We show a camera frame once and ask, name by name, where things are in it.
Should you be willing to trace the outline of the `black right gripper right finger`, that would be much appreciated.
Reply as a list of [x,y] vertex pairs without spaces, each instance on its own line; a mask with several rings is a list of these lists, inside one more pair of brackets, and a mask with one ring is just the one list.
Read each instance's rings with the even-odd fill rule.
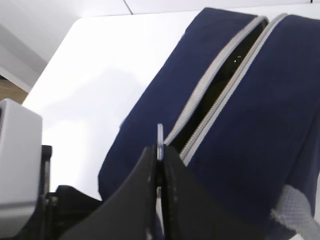
[[216,201],[171,146],[163,150],[161,190],[166,240],[265,240],[256,223],[249,223]]

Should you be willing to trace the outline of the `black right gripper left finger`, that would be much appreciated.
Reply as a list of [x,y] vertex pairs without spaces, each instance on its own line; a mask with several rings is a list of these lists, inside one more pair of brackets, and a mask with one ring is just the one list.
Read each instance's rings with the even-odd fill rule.
[[63,240],[155,240],[157,150],[146,147],[119,189]]

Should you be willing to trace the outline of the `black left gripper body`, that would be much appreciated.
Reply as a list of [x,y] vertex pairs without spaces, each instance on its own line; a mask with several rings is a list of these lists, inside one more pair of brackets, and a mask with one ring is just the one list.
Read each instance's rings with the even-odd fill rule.
[[57,240],[102,205],[102,201],[69,185],[50,191],[52,153],[50,145],[41,146],[39,197],[25,229],[26,240]]

